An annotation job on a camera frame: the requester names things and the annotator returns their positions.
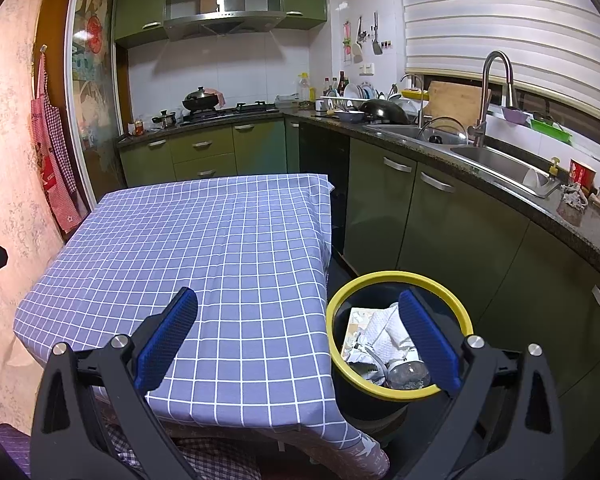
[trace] faucet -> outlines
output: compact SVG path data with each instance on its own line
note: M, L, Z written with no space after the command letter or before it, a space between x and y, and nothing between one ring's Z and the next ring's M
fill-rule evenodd
M480 116L475 126L469 126L467 132L474 137L474 146L483 146L484 137L487 134L487 111L489 110L489 72L491 64L499 57L504 63L504 70L507 73L507 108L517 106L516 91L513 88L513 66L511 60L504 52L494 50L487 59L484 60L484 69L482 70L482 102L480 103Z
M403 82L409 76L420 80L420 111L418 112L418 127L422 129L422 122L424 118L424 108L422 106L424 104L424 79L418 74L408 73L400 78L400 82Z

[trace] green basket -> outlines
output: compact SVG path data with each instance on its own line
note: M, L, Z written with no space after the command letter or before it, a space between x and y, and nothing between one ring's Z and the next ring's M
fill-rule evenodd
M543 123L542 121L536 121L535 119L531 119L531 128L536 132L540 132L543 135L560 140L560 142L564 142L567 144L570 144L571 142L571 134L562 131L560 128L554 128L550 124Z

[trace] granite countertop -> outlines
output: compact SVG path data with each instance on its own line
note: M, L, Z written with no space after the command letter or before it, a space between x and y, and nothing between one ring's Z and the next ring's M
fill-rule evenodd
M330 118L316 117L315 112L309 111L300 111L289 115L301 122L316 124L391 150L416 162L422 162L480 189L550 232L600 273L600 211L594 206L590 205L583 213L579 213L562 203L560 189L555 190L546 199L538 198L522 190L517 190L513 186L509 188L490 173L479 170L444 151L436 150L426 144L379 135L363 124L341 123ZM531 154L527 154L528 157L523 158L522 155L525 152L521 153L521 150L515 146L498 142L490 137L486 139L487 145L509 152L510 155L522 158L529 164L534 163L533 160L528 160L529 157L537 158ZM538 159L535 165L546 170L549 164L544 161L546 164L546 168L544 168L538 164L541 161L542 159Z
M230 126L235 123L245 123L251 121L263 121L263 120L275 120L281 119L283 113L279 111L275 112L262 112L262 113L249 113L249 114L235 114L232 116L219 117L217 119L211 119L203 121L197 124L180 124L178 126L172 126L171 128L165 128L161 130L154 130L146 132L141 136L123 136L118 141L119 148L126 148L127 146L133 146L135 144L143 144L144 142L152 142L154 140L165 139L167 137L186 134L188 132L194 132L196 130L205 130L206 128L218 128L220 126Z

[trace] screw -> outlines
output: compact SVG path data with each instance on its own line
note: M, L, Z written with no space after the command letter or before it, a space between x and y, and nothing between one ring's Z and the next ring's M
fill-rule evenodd
M53 353L55 355L62 355L66 352L66 348L66 343L58 343L57 345L54 345Z
M527 350L529 350L529 353L534 357L540 357L542 355L542 347L536 343L531 343Z
M117 335L111 340L113 348L124 348L127 343L129 343L129 338L124 334Z
M479 335L471 335L466 341L469 343L471 348L479 349L484 346L484 339L482 339Z

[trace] sink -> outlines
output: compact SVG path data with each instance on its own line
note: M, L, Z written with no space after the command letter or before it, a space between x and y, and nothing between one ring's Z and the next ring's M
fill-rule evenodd
M560 186L560 181L532 165L492 148L455 146L452 153L540 198L546 198Z
M451 146L463 145L467 143L467 138L460 137L458 134L450 134L444 132L438 128L425 128L421 135L420 128L412 124L378 124L377 126L370 126L371 130L375 132L382 132L395 137L407 137L408 139L418 140L419 142L431 142L433 136L438 137L436 144L446 144Z

